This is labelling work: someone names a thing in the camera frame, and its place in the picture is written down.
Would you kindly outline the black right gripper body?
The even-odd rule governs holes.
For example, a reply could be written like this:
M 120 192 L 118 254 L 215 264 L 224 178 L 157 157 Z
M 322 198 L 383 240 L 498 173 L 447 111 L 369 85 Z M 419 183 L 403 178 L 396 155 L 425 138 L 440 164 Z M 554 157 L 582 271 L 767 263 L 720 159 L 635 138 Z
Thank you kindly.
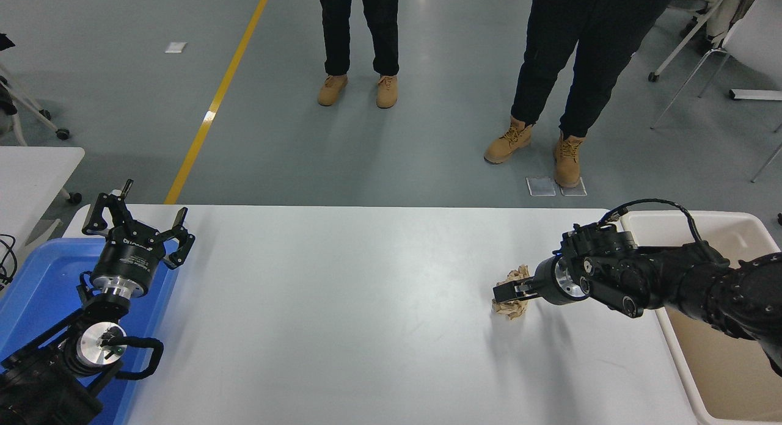
M 565 305 L 565 294 L 555 276 L 555 267 L 559 258 L 548 258 L 535 269 L 532 289 L 539 298 L 552 305 Z

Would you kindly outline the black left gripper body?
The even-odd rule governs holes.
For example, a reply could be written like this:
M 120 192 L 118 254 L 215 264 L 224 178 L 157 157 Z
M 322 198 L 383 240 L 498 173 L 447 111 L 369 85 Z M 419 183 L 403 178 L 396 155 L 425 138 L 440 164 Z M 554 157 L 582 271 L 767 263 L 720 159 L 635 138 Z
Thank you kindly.
M 148 239 L 131 239 L 124 232 L 112 232 L 92 270 L 92 286 L 103 288 L 114 278 L 133 282 L 134 289 L 148 289 L 159 262 L 166 253 L 164 244 L 148 244 Z

